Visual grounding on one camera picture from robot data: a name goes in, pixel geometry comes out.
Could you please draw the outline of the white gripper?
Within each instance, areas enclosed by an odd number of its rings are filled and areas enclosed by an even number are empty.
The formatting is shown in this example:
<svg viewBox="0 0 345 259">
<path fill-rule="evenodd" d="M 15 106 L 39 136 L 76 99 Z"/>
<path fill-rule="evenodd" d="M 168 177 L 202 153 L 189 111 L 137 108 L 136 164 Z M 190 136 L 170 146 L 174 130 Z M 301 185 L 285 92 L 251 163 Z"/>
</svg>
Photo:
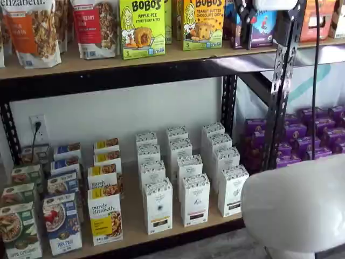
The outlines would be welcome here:
<svg viewBox="0 0 345 259">
<path fill-rule="evenodd" d="M 253 33 L 252 18 L 257 10 L 291 10 L 297 4 L 297 0 L 235 0 L 234 6 L 241 20 L 240 44 L 244 49 L 251 49 Z"/>
</svg>

